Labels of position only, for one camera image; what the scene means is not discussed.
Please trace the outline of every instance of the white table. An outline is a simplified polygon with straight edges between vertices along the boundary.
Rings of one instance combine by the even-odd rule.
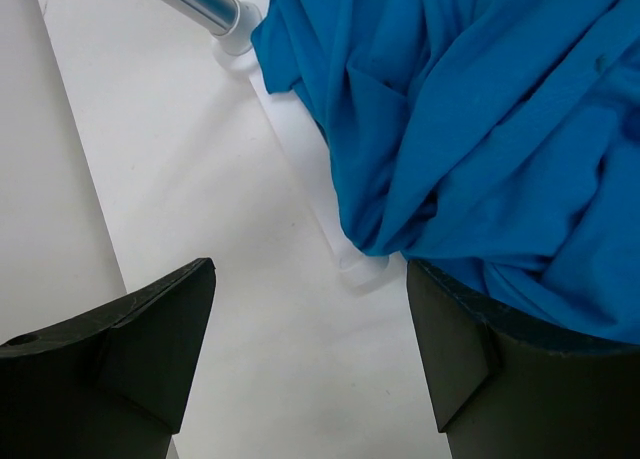
[[[246,83],[157,0],[40,0],[125,283],[218,289],[181,459],[440,459],[404,289],[343,285]]]

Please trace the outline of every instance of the metal rod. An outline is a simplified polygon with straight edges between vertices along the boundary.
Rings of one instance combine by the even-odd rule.
[[[238,17],[235,0],[161,0],[201,26],[211,34],[222,36],[229,32]]]

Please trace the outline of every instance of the blue towel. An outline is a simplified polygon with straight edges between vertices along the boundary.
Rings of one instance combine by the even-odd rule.
[[[271,0],[253,41],[358,248],[640,344],[640,0]]]

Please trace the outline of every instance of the black plastic part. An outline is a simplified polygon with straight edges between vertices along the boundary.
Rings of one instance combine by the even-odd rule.
[[[540,321],[424,262],[407,285],[453,459],[640,457],[640,347]]]
[[[0,346],[0,458],[165,459],[214,289],[200,259]]]

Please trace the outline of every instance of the blue fabric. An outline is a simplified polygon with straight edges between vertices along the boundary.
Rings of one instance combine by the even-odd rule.
[[[640,0],[271,0],[347,236],[640,344]]]

